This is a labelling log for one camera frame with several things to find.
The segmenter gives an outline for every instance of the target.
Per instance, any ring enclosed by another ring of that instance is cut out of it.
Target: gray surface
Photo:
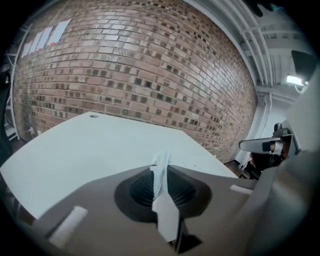
[[[260,208],[268,197],[268,184],[272,179],[272,173],[265,175],[267,182],[262,178],[258,183],[260,185],[255,186],[257,183],[255,180],[215,176],[182,167],[173,167],[207,183],[212,191],[211,202],[202,215],[185,220],[189,234],[196,235],[203,241],[201,245],[185,254],[208,254],[212,250],[220,250],[220,255],[230,255],[236,250],[237,255],[241,255],[246,248],[252,229],[248,226],[239,226],[239,223],[250,226],[250,222],[258,218],[257,211],[251,211],[251,209]],[[77,256],[176,255],[158,233],[155,223],[132,221],[115,204],[114,192],[117,185],[146,168],[132,169],[85,184],[47,211],[34,223],[34,228],[45,235],[74,206],[81,206],[88,209],[88,215],[66,244],[65,250],[68,253]],[[233,184],[248,189],[255,187],[255,190],[251,196],[248,196],[229,190]],[[234,243],[239,240],[244,243],[244,246],[235,246]]]

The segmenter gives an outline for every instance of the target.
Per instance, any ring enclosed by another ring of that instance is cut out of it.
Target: white tabletop
[[[94,112],[36,137],[0,172],[16,199],[38,219],[87,182],[150,166],[154,156],[165,150],[171,151],[172,165],[237,177],[181,130]]]

